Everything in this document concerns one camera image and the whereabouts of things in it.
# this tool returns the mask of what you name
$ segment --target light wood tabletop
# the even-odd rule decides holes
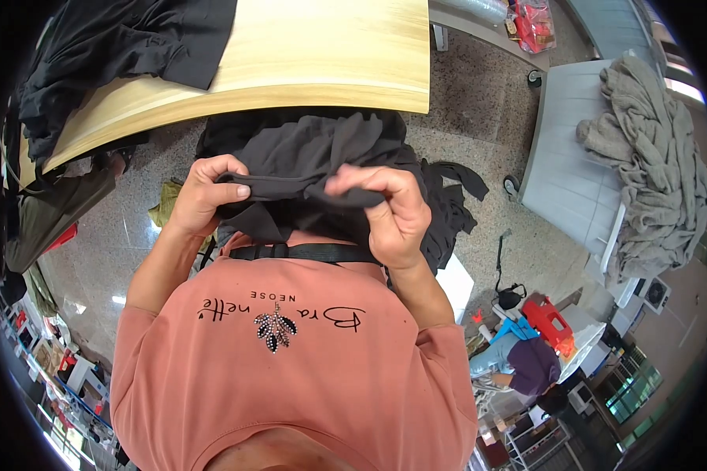
[[[115,79],[68,118],[43,173],[97,146],[181,120],[280,106],[426,113],[427,0],[238,2],[209,90],[160,78]],[[20,181],[35,179],[22,140]]]

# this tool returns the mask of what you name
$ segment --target speckled floor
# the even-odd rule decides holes
[[[553,3],[558,49],[553,65],[590,58],[582,39]],[[506,229],[503,286],[524,283],[559,301],[582,286],[586,251],[565,234],[508,200],[505,175],[523,176],[539,100],[526,84],[531,67],[464,33],[449,33],[449,50],[432,52],[430,113],[404,114],[407,142],[429,160],[455,161],[473,168],[490,193],[483,202],[467,198],[479,221],[471,235],[459,234],[455,252],[475,286],[469,312],[487,316],[497,273],[498,238]],[[115,191],[79,221],[75,239],[40,259],[50,289],[76,343],[91,360],[110,368],[117,318],[134,270],[158,236],[147,210],[158,203],[160,185],[183,180],[204,120],[154,130],[136,152],[132,168]],[[466,316],[467,334],[476,325]]]

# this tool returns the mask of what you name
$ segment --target light blue jeans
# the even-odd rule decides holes
[[[490,370],[506,374],[513,373],[513,367],[508,363],[508,353],[519,341],[520,339],[513,332],[495,340],[487,350],[469,360],[471,377],[477,378]]]

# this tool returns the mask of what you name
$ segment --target pink t-shirt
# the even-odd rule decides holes
[[[462,328],[419,331],[376,265],[345,265],[221,256],[159,315],[125,307],[111,405],[134,464],[201,470],[288,427],[359,471],[462,469],[477,431]]]

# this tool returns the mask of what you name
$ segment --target caster wheel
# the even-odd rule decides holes
[[[518,183],[518,178],[513,175],[506,175],[503,179],[503,187],[505,191],[511,196],[518,196],[518,190],[521,189],[521,184]]]
[[[542,72],[538,71],[537,69],[533,69],[532,71],[529,72],[529,75],[526,76],[528,80],[529,87],[531,88],[538,88],[542,86]]]

